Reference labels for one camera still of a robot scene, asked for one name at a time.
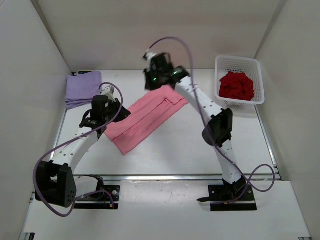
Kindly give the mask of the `pink t shirt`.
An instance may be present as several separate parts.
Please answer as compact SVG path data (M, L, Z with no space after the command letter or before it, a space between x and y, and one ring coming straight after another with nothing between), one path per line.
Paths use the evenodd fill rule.
M109 124L105 135L126 155L187 104L170 86L162 86L131 105L131 114L123 121Z

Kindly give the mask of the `purple t shirt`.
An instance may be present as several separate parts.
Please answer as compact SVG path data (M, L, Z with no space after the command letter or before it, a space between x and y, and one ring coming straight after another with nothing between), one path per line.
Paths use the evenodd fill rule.
M93 97L100 94L101 83L102 74L99 71L69 75L66 79L65 108L71 110L91 103Z

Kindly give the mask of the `red t shirt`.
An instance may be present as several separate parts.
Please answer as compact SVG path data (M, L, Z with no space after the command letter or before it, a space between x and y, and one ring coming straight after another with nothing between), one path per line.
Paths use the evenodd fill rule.
M227 99L251 101L254 96L254 82L244 72L229 71L220 79L219 96Z

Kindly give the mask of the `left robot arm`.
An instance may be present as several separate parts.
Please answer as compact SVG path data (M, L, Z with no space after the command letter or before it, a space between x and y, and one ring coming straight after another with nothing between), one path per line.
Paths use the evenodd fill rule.
M48 208L69 208L76 200L90 196L100 200L106 195L103 179L94 174L75 177L74 171L111 123L125 120L131 113L123 106L123 98L114 97L119 88L109 82L99 86L99 94L91 101L91 108L82 116L74 137L52 151L54 157L45 161L42 156L33 170L35 198Z

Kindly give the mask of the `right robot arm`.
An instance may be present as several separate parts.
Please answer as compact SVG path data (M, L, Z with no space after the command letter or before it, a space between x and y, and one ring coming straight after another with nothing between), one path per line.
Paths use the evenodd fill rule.
M236 167L237 160L232 149L232 110L223 109L214 103L195 85L193 75L183 66L174 67L169 53L147 51L143 59L149 63L149 67L143 71L146 90L154 91L169 86L200 114L204 124L202 137L208 145L215 148L222 169L224 193L230 200L238 199L243 193L246 180Z

